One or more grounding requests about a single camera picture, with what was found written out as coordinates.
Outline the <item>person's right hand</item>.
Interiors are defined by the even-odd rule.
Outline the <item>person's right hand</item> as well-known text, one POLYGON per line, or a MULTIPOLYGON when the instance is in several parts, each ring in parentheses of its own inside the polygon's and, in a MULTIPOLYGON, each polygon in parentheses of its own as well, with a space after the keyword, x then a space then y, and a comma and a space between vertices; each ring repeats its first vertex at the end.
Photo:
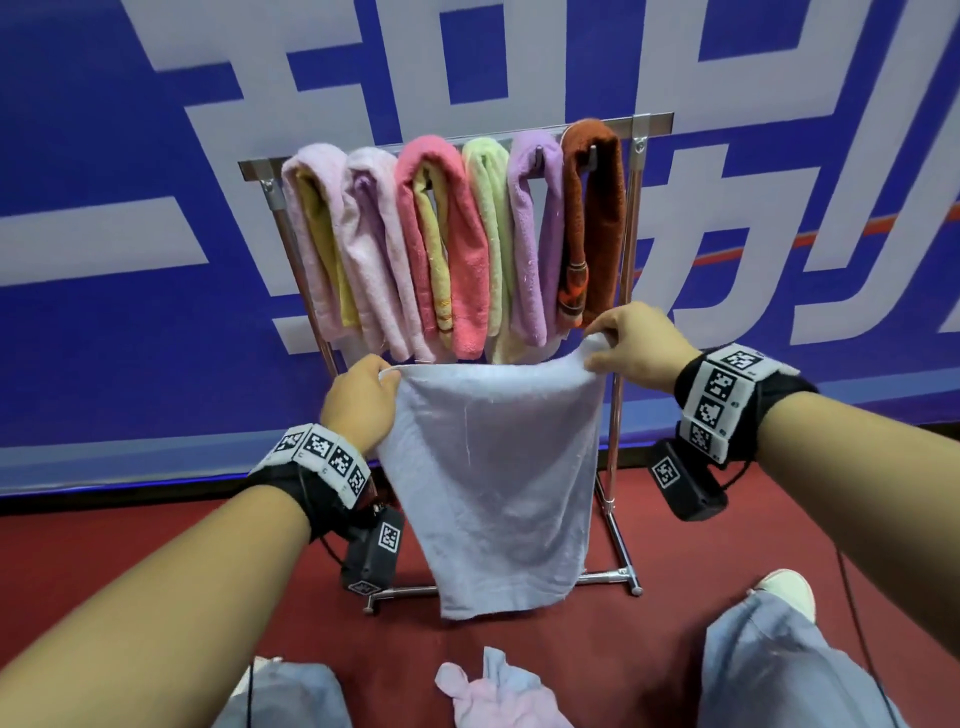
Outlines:
POLYGON ((641 301, 606 310, 583 333, 613 336, 615 341, 606 351, 622 353, 625 370, 618 376, 664 394, 674 393, 682 371, 702 354, 666 312, 641 301))

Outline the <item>person's left hand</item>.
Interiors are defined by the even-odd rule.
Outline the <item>person's left hand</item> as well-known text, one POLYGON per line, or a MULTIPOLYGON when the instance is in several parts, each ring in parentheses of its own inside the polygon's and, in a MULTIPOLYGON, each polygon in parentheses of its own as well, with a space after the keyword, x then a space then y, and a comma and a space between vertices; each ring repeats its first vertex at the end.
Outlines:
POLYGON ((318 422, 342 437, 361 455, 369 455, 391 431, 398 391, 383 391, 375 383, 373 358, 368 354, 338 375, 326 394, 318 422))

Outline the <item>white towel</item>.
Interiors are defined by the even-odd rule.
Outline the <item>white towel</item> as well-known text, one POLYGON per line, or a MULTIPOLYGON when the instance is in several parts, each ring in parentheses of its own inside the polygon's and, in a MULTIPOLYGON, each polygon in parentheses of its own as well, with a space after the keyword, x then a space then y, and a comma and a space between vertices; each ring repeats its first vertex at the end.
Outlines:
POLYGON ((534 365, 403 365, 377 458, 462 622, 563 601, 585 566, 606 387, 596 333, 534 365))

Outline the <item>person's left forearm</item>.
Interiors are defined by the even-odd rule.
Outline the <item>person's left forearm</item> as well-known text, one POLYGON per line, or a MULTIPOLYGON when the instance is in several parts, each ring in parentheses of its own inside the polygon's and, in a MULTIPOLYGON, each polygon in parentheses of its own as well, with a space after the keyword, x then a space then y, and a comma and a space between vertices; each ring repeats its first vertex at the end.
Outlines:
POLYGON ((210 728, 309 543, 270 486, 242 491, 0 670, 0 728, 210 728))

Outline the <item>silver metal towel rack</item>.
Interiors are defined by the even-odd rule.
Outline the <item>silver metal towel rack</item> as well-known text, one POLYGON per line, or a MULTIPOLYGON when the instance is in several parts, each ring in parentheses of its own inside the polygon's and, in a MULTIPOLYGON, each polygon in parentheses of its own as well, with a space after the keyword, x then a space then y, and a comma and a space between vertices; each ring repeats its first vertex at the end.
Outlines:
MULTIPOLYGON (((625 206, 621 231, 620 259, 617 265, 617 284, 614 287, 615 302, 628 304, 631 300, 634 279, 638 214, 642 201, 643 172, 646 165, 649 140, 673 133, 674 113, 642 113, 626 117, 609 118, 604 124, 618 137, 625 187, 625 206)), ((246 183, 256 183, 261 188, 273 222, 281 239, 286 259, 289 262, 298 295, 306 308, 311 337, 309 342, 318 349, 325 370, 331 379, 341 373, 339 359, 330 342, 325 338, 311 299, 309 278, 303 257, 298 247, 296 227, 289 211, 290 202, 282 189, 282 165, 287 155, 267 156, 239 160, 237 166, 246 183)), ((628 550, 616 514, 616 484, 618 481, 619 455, 624 405, 624 378, 618 374, 611 381, 611 399, 606 408, 606 422, 600 429, 602 441, 598 446, 598 467, 594 472, 593 492, 596 507, 602 515, 611 546, 616 558, 616 568, 582 573, 576 585, 622 585, 634 598, 643 595, 640 578, 628 550)))

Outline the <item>yellow striped towel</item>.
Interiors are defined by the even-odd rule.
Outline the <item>yellow striped towel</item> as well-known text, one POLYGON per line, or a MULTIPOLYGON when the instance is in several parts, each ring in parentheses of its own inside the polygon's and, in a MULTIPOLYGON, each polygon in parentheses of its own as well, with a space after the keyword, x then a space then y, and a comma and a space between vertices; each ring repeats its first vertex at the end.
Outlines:
POLYGON ((423 160, 412 181, 417 227, 426 254, 431 291, 431 307, 436 335, 448 351, 452 351, 452 308, 450 264, 446 250, 449 231, 449 196, 447 178, 435 160, 423 160))

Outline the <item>right marker wristband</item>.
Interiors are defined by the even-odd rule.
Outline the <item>right marker wristband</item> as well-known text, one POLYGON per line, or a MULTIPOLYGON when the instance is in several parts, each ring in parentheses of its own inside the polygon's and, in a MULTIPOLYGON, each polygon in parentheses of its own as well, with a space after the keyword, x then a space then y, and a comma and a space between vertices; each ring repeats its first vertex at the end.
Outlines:
POLYGON ((707 462, 749 462, 760 425, 778 402, 819 392, 799 370, 738 343, 711 348, 689 362, 675 383, 678 437, 707 462))

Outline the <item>purple towel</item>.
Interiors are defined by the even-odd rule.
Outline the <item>purple towel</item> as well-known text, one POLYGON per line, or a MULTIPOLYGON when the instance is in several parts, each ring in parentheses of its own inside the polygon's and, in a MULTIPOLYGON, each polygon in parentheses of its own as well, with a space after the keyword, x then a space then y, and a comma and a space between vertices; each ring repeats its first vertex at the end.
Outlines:
POLYGON ((558 290, 565 238, 564 159, 546 129, 511 140, 507 190, 513 221, 515 285, 510 328, 528 347, 542 349, 558 334, 558 290))

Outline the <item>brown towel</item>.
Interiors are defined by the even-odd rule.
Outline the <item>brown towel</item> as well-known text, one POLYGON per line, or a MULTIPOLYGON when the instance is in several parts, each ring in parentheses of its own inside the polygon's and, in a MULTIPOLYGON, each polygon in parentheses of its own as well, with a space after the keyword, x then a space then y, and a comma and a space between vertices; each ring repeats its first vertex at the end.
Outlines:
POLYGON ((563 237, 557 294, 562 332, 614 304, 626 223, 621 141, 602 120, 571 124, 560 140, 563 237))

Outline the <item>light pink towel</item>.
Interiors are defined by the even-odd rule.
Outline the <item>light pink towel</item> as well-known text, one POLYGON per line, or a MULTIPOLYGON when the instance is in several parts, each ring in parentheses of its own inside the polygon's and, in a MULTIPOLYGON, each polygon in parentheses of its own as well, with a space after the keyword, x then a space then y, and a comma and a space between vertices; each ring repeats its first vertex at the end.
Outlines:
POLYGON ((353 328, 344 328, 341 325, 340 312, 330 287, 330 281, 311 239, 304 205, 297 187, 296 172, 301 166, 308 167, 317 176, 324 191, 328 194, 332 209, 334 234, 337 237, 342 259, 344 202, 341 183, 346 169, 346 161, 346 153, 338 147, 329 143, 312 143, 300 148, 281 167, 282 189, 294 228, 296 249, 304 270, 310 309, 318 322, 321 338, 328 343, 349 334, 353 328))

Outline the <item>person's right white shoe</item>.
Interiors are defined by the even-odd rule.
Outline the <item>person's right white shoe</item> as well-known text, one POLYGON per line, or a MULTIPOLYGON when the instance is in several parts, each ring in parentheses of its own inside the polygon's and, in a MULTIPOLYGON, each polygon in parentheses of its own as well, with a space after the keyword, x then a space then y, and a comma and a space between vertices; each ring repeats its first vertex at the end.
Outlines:
POLYGON ((775 569, 747 590, 747 595, 766 593, 779 598, 802 614, 810 623, 817 623, 817 609, 809 581, 790 568, 775 569))

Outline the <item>person's left white shoe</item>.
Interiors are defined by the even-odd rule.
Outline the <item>person's left white shoe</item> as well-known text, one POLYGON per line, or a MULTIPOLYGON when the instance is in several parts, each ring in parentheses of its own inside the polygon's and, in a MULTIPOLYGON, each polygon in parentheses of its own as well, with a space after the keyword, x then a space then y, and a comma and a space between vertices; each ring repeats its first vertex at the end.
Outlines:
POLYGON ((283 662, 282 657, 266 658, 262 656, 255 656, 253 661, 247 666, 243 677, 234 688, 230 697, 237 698, 241 695, 249 693, 254 685, 254 679, 258 673, 260 673, 269 665, 278 664, 281 662, 283 662))

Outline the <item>person's left leg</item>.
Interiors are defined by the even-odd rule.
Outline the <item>person's left leg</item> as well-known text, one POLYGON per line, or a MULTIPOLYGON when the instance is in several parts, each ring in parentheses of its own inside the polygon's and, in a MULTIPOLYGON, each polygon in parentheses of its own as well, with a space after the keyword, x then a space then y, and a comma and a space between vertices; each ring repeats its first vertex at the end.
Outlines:
POLYGON ((282 661, 229 698, 211 728, 354 728, 341 684, 325 664, 282 661))

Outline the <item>person's leg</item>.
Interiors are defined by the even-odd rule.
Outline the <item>person's leg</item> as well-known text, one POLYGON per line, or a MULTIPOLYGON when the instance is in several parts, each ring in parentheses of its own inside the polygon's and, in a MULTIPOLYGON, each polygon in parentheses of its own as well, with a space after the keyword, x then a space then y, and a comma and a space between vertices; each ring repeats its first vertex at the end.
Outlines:
POLYGON ((758 590, 705 631, 697 728, 908 728, 867 670, 758 590))
POLYGON ((211 728, 354 728, 341 684, 325 664, 282 661, 229 698, 211 728))

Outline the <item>pink cloth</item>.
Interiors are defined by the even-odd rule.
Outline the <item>pink cloth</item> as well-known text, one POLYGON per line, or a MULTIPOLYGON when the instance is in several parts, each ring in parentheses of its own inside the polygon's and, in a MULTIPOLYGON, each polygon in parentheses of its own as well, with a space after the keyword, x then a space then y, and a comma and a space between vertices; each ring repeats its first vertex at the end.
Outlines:
POLYGON ((452 662, 438 668, 435 684, 452 701, 455 728, 574 728, 545 686, 516 691, 490 678, 470 681, 452 662))

